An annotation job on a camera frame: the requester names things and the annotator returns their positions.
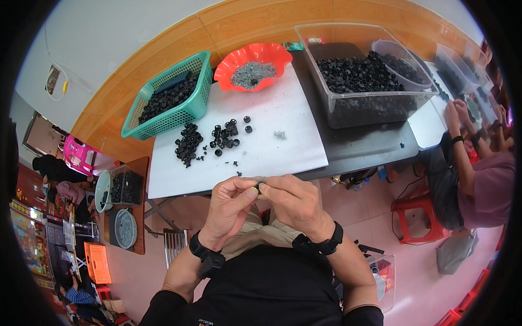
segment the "pink tiled floor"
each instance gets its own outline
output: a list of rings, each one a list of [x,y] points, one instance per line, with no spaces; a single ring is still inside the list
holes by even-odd
[[[433,325],[449,309],[456,307],[492,259],[502,232],[501,227],[479,229],[480,241],[474,254],[454,275],[439,274],[435,248],[444,240],[421,246],[401,245],[392,232],[393,223],[395,232],[401,236],[396,215],[392,222],[390,205],[407,184],[417,179],[412,169],[404,171],[393,184],[373,176],[367,187],[357,192],[346,190],[329,178],[319,181],[323,208],[343,226],[346,235],[396,256],[395,306],[385,314],[386,326]],[[422,185],[423,180],[418,181],[405,194]],[[199,230],[205,222],[208,206],[206,198],[177,198],[163,209],[163,213],[180,228]],[[258,206],[264,210],[269,208],[269,203],[263,201]],[[418,211],[408,211],[407,218],[413,236],[426,232],[425,218]],[[168,227],[157,215],[148,218],[146,223],[156,232]],[[128,315],[136,321],[142,318],[166,273],[163,238],[147,234],[145,244],[143,256],[107,245],[112,294],[123,300]],[[196,288],[195,299],[201,296],[204,285],[202,282]]]

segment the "black tabletop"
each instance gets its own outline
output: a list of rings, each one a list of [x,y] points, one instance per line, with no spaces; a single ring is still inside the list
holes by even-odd
[[[419,145],[408,122],[330,128],[304,57],[306,54],[304,51],[292,51],[291,54],[292,66],[308,100],[328,158],[328,166],[298,173],[297,177],[302,180],[324,178],[417,155]]]

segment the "wall outlet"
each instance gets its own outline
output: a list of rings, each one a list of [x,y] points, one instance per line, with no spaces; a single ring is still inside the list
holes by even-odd
[[[56,86],[56,82],[58,81],[59,74],[60,70],[56,68],[55,65],[51,65],[51,69],[49,69],[49,77],[47,77],[47,85],[45,86],[45,90],[50,95],[53,94],[54,87]]]

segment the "white wall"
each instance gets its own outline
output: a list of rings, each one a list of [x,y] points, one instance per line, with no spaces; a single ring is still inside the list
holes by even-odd
[[[18,138],[18,156],[20,163],[32,169],[32,160],[37,157],[30,150],[22,146],[23,137],[26,134],[29,122],[34,114],[34,109],[17,93],[13,92],[9,117],[16,122],[16,137]]]
[[[43,28],[25,58],[15,89],[40,114],[70,131],[92,95],[127,58],[169,26],[218,2],[62,0],[46,24],[49,51],[69,77],[67,93],[55,102],[44,89],[52,62],[47,56]],[[477,43],[482,41],[480,29],[459,0],[414,2],[448,19]],[[53,97],[61,96],[64,81],[64,74],[60,74]]]

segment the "wooden wall panel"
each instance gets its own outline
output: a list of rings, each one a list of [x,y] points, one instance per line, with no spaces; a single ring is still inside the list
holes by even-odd
[[[430,61],[437,43],[459,54],[474,44],[443,17],[408,0],[227,0],[176,23],[136,51],[92,97],[71,134],[124,162],[150,156],[154,139],[120,135],[134,97],[152,77],[203,50],[211,52],[216,67],[247,44],[297,42],[295,25],[332,21],[380,25]]]

